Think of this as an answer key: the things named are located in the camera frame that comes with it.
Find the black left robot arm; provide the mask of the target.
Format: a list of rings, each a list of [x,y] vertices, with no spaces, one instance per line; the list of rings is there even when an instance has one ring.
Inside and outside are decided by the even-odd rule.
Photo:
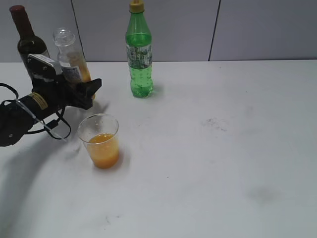
[[[54,132],[62,121],[67,106],[88,110],[93,105],[93,95],[101,88],[102,80],[70,83],[62,72],[59,62],[40,55],[29,54],[27,66],[31,70],[32,92],[19,97],[11,86],[2,83],[15,95],[13,100],[4,100],[0,105],[0,145],[16,144],[26,134],[47,132],[56,140],[65,140]]]

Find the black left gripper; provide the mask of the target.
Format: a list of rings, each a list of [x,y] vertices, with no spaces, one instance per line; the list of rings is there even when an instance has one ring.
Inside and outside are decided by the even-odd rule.
[[[78,83],[75,90],[61,75],[32,72],[32,92],[27,95],[27,108],[37,116],[50,116],[64,107],[85,110],[93,106],[93,96],[101,88],[100,78]]]

